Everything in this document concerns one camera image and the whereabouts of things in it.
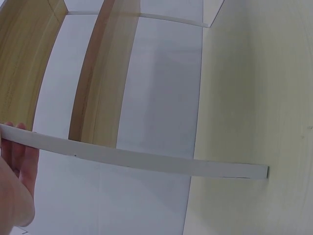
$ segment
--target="hand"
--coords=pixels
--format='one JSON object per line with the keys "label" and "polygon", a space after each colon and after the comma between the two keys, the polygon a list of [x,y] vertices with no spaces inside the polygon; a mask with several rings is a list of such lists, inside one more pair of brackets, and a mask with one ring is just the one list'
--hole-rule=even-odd
{"label": "hand", "polygon": [[[16,126],[25,129],[20,123]],[[9,194],[6,206],[10,209],[12,226],[27,226],[35,216],[34,190],[37,178],[39,150],[8,140],[0,142],[0,190]]]}

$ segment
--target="wooden panel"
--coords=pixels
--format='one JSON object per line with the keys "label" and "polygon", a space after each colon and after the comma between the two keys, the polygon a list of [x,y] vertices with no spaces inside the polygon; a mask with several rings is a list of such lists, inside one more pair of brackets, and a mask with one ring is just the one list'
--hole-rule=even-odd
{"label": "wooden panel", "polygon": [[269,175],[192,177],[185,235],[312,234],[312,10],[225,0],[204,30],[195,158],[266,164]]}
{"label": "wooden panel", "polygon": [[67,13],[63,0],[7,0],[0,11],[0,122],[31,130],[47,62]]}
{"label": "wooden panel", "polygon": [[69,139],[116,147],[140,0],[106,0],[79,79]]}

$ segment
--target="white plastic strip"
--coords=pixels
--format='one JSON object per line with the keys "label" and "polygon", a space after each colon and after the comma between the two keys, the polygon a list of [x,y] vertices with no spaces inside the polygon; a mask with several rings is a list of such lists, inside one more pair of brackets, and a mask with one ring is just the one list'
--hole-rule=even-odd
{"label": "white plastic strip", "polygon": [[161,16],[161,15],[155,15],[155,14],[149,14],[149,13],[141,13],[140,17],[158,19],[158,20],[164,20],[164,21],[173,21],[173,22],[178,22],[178,23],[183,23],[183,24],[190,24],[190,25],[199,26],[202,28],[210,27],[207,23],[191,21],[191,20],[186,20],[186,19],[176,18],[176,17],[171,17],[171,16]]}
{"label": "white plastic strip", "polygon": [[[99,15],[99,12],[98,11],[69,11],[67,15]],[[210,28],[210,25],[208,25],[207,23],[191,21],[191,20],[186,20],[186,19],[176,18],[176,17],[171,17],[171,16],[141,13],[140,17],[164,20],[164,21],[172,21],[172,22],[178,22],[178,23],[183,23],[183,24],[190,24],[190,25],[199,26],[202,28]]]}
{"label": "white plastic strip", "polygon": [[266,165],[188,160],[70,141],[3,124],[0,129],[3,139],[99,163],[203,177],[266,179],[268,174]]}
{"label": "white plastic strip", "polygon": [[99,15],[99,11],[69,11],[68,16],[77,16],[77,15]]}

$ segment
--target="white panel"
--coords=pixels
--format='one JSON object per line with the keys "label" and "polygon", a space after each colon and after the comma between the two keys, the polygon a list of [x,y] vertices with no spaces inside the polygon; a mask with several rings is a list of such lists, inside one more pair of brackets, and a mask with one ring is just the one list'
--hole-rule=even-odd
{"label": "white panel", "polygon": [[[201,43],[202,28],[139,20],[118,148],[193,158]],[[182,234],[190,177],[101,167],[102,233]]]}
{"label": "white panel", "polygon": [[141,12],[202,22],[203,0],[141,0]]}
{"label": "white panel", "polygon": [[103,0],[64,0],[69,11],[100,11]]}
{"label": "white panel", "polygon": [[[41,87],[34,131],[67,139],[96,16],[66,16]],[[98,234],[99,164],[41,151],[33,235]]]}

